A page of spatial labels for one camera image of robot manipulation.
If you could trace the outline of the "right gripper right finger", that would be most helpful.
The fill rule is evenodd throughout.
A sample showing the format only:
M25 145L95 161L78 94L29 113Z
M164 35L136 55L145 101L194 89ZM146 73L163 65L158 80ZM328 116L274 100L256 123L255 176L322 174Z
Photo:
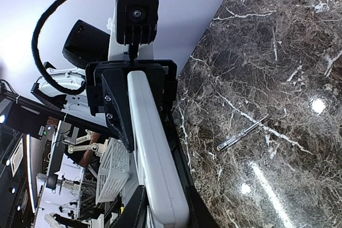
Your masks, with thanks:
M219 228L194 186L187 185L185 195L190 212L188 227Z

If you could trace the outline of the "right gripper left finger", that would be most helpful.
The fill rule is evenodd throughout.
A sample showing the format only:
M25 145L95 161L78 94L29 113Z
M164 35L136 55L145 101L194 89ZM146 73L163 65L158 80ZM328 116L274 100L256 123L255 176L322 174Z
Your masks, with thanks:
M122 215L120 216L120 227L142 228L146 224L147 215L147 192L146 187L139 185L134 191Z

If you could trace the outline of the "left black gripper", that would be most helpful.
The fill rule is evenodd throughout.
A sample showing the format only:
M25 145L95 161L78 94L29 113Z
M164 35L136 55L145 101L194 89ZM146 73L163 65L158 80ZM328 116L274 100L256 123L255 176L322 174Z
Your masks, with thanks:
M134 71L146 74L159 114L167 116L177 90L177 65L172 60L92 62L85 69L91 115L105 113L108 128L127 151L133 150L127 75Z

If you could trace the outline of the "white remote control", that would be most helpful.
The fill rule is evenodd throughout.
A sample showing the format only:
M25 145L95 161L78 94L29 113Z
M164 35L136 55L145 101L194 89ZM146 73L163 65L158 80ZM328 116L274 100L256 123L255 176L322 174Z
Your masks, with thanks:
M152 221L156 227L186 227L189 206L147 76L133 71L127 82L136 169Z

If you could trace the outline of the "clear handle screwdriver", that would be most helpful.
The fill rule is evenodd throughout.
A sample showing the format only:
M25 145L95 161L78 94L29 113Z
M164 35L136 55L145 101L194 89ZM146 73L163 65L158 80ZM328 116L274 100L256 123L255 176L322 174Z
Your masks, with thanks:
M234 145L235 143L237 143L239 140L241 140L243 137L245 137L249 132L251 132L253 129L255 129L259 124L261 124L261 122L263 120L265 120L269 115L265 115L263 118L261 118L260 120L254 122L252 125L250 125L249 127L241 130L238 134L233 135L231 137L229 137L228 139L226 139L225 141L223 141L222 143L220 143L217 146L217 150L219 152L231 147L232 145Z

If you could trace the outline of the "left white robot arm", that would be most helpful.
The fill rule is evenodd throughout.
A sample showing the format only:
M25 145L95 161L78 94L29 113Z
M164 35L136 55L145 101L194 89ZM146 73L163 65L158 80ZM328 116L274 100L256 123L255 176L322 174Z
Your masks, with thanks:
M42 77L59 92L87 102L76 126L89 128L123 142L128 152L169 152L167 122L175 100L177 66L172 60L105 60L109 34L78 20L62 50L64 58L81 70L81 82L69 87L57 82L42 63L38 37L43 20L33 32L32 52Z

